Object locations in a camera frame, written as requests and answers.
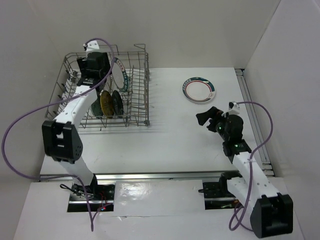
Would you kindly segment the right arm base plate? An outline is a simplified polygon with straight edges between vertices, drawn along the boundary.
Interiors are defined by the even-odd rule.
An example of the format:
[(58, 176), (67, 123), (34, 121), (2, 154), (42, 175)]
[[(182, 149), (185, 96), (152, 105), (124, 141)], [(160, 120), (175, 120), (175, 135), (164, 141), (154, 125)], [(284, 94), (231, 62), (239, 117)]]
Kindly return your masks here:
[(198, 192), (203, 195), (205, 210), (234, 209), (238, 204), (242, 206), (224, 183), (203, 182)]

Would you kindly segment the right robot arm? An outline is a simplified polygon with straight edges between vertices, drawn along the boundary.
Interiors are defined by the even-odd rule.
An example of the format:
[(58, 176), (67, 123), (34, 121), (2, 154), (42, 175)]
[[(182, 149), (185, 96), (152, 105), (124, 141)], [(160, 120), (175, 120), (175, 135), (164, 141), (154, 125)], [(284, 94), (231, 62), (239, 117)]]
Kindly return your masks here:
[(267, 178), (243, 138), (244, 121), (239, 116), (240, 106), (230, 102), (229, 110), (211, 107), (196, 114), (198, 124), (209, 122), (207, 129), (222, 138), (224, 155), (236, 167), (235, 175), (222, 175), (218, 190), (223, 196), (231, 194), (249, 214), (251, 229), (259, 239), (293, 232), (293, 200), (282, 194)]

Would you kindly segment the blue white patterned plate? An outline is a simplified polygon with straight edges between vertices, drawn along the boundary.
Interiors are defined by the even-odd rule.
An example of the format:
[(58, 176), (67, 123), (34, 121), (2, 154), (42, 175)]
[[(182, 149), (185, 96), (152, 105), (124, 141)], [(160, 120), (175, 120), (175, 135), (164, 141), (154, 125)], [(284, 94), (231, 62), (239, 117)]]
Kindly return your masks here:
[(97, 98), (90, 106), (92, 114), (97, 118), (101, 119), (103, 116), (100, 99)]

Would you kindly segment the black round plate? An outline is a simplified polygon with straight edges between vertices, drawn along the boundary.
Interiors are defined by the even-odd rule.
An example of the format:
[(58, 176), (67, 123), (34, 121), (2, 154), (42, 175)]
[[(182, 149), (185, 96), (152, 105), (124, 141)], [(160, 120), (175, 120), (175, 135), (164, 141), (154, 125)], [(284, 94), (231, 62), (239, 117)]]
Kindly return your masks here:
[(124, 115), (124, 106), (121, 95), (117, 90), (114, 90), (112, 93), (112, 106), (114, 114), (118, 118), (122, 118)]

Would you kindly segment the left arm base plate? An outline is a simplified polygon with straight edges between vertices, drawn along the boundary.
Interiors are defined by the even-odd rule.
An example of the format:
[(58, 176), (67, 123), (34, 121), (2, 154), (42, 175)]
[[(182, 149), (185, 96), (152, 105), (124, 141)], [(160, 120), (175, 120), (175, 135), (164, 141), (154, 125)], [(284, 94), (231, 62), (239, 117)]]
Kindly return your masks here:
[[(60, 184), (59, 187), (63, 190), (68, 190), (70, 193), (67, 212), (68, 213), (84, 213), (88, 212), (85, 193), (80, 191), (80, 187), (73, 184), (71, 187)], [(96, 212), (101, 208), (101, 212), (114, 211), (115, 183), (99, 185), (96, 194), (88, 191), (88, 200), (92, 212)]]

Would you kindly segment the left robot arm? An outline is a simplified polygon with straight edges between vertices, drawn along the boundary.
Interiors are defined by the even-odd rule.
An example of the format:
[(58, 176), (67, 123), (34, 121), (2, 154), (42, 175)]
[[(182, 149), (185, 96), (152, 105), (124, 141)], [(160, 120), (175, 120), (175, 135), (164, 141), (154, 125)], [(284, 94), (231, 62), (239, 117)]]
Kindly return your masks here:
[(45, 154), (71, 175), (77, 190), (86, 199), (92, 200), (99, 193), (99, 185), (83, 160), (84, 147), (78, 128), (90, 106), (98, 100), (111, 65), (108, 54), (97, 50), (78, 58), (77, 63), (81, 76), (73, 99), (53, 120), (44, 121), (41, 129)]

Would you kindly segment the white plate teal red rim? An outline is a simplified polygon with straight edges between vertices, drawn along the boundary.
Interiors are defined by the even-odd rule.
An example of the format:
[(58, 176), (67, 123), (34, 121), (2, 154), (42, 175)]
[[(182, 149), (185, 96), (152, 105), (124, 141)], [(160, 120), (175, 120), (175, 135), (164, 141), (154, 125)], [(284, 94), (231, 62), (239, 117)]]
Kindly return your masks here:
[(191, 77), (183, 83), (182, 93), (193, 103), (205, 104), (213, 100), (216, 95), (216, 88), (205, 78)]

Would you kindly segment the yellow patterned plate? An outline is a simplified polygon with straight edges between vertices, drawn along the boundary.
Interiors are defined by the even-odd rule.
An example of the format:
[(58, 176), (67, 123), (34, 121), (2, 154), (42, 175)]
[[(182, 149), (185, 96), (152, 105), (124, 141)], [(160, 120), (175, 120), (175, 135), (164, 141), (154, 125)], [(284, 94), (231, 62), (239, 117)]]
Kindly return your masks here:
[(100, 94), (100, 107), (102, 113), (109, 119), (113, 118), (114, 109), (113, 109), (113, 99), (110, 93), (106, 90), (103, 90)]

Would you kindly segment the white plate teal lettered rim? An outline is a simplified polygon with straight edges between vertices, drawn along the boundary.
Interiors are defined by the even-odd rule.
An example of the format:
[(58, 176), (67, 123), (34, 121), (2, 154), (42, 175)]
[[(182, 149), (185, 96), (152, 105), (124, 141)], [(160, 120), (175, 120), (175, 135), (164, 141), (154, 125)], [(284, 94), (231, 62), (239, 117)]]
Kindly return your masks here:
[(117, 57), (113, 57), (111, 62), (112, 67), (112, 78), (115, 83), (116, 88), (122, 92), (126, 93), (129, 90), (129, 77), (124, 64)]

